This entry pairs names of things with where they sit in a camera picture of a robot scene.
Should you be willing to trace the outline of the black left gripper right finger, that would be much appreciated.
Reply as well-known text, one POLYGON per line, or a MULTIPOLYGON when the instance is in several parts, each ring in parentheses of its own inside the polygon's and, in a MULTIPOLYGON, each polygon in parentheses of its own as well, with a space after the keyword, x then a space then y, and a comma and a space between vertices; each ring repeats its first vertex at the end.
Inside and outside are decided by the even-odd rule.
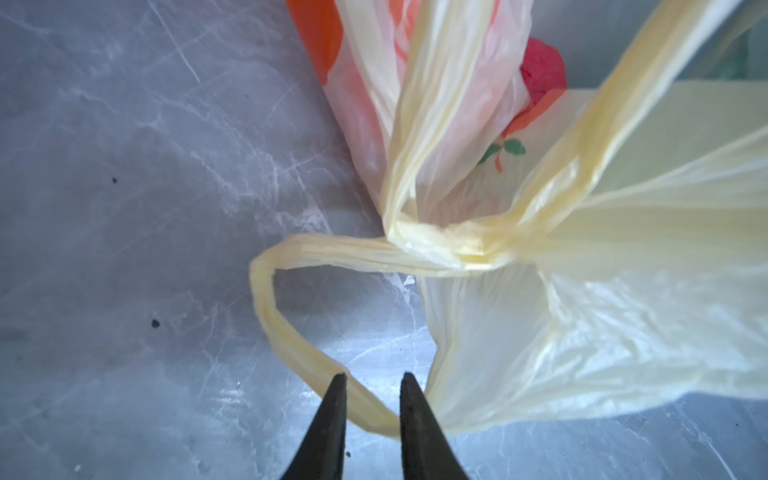
POLYGON ((400 440, 406 480, 469 479, 410 372, 400 387, 400 440))

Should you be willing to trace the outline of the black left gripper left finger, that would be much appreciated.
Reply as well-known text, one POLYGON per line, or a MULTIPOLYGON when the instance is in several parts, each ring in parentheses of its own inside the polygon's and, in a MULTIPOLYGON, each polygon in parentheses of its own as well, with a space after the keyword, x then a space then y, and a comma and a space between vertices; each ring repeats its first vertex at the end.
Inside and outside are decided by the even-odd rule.
POLYGON ((347 424, 347 376, 336 374, 282 480, 341 480, 347 424))

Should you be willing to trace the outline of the yellow knotted plastic bag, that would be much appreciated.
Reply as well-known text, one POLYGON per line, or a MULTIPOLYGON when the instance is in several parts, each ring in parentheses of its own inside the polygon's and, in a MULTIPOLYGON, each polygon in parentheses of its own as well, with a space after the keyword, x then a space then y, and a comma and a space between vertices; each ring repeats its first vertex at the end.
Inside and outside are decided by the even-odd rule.
POLYGON ((763 1, 664 1, 596 90, 520 73, 529 1, 290 1, 384 233, 250 265, 281 360, 344 366, 279 312, 279 270, 416 277, 443 429, 767 396, 767 85, 714 80, 763 1))

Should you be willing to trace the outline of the red ball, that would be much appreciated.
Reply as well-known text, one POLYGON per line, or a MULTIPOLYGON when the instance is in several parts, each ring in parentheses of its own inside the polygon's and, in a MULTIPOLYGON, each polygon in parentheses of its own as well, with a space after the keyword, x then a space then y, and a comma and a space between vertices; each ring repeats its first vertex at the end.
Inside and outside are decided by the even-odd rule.
POLYGON ((566 67, 560 52, 534 37, 528 40, 520 73, 531 105, 550 91, 567 89, 566 67))

